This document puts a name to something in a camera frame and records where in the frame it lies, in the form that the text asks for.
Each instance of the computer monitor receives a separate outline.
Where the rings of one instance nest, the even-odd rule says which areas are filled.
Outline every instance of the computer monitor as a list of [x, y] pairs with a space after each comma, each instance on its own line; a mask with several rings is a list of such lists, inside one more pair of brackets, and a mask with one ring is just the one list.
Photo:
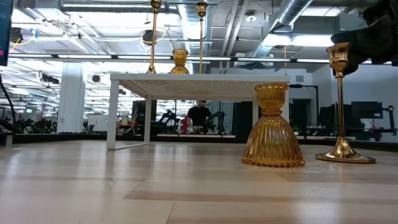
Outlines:
[[7, 66], [13, 0], [0, 0], [0, 66]]
[[383, 119], [383, 106], [377, 101], [352, 101], [353, 117], [359, 119]]

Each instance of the person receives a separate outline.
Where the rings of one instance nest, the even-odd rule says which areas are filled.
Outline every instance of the person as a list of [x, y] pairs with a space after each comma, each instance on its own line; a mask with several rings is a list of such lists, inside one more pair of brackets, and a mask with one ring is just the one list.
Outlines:
[[211, 112], [205, 104], [205, 100], [200, 100], [196, 106], [188, 110], [187, 115], [192, 120], [193, 126], [203, 127], [203, 134], [207, 133], [206, 118], [211, 117]]

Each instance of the black shirt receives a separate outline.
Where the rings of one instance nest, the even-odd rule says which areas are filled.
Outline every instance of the black shirt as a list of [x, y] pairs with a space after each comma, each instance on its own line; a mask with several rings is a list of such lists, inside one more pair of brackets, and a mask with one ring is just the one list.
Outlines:
[[188, 117], [192, 119], [194, 126], [204, 126], [206, 123], [206, 117], [210, 117], [211, 112], [205, 107], [193, 107], [188, 111]]

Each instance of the table top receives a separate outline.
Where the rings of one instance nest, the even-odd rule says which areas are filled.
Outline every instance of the table top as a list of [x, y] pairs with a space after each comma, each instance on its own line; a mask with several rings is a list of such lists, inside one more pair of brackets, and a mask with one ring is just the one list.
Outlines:
[[254, 87], [265, 82], [290, 81], [285, 75], [222, 75], [222, 74], [111, 74], [128, 90], [153, 100], [226, 100], [252, 101]]

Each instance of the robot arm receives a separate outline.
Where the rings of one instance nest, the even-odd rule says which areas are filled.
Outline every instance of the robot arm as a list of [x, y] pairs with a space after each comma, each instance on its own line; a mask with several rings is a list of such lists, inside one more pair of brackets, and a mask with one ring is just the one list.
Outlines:
[[345, 75], [355, 72], [358, 65], [368, 58], [373, 64], [392, 61], [398, 66], [398, 3], [395, 0], [380, 0], [365, 9], [363, 17], [367, 28], [341, 32], [331, 37], [335, 44], [350, 42], [350, 65]]

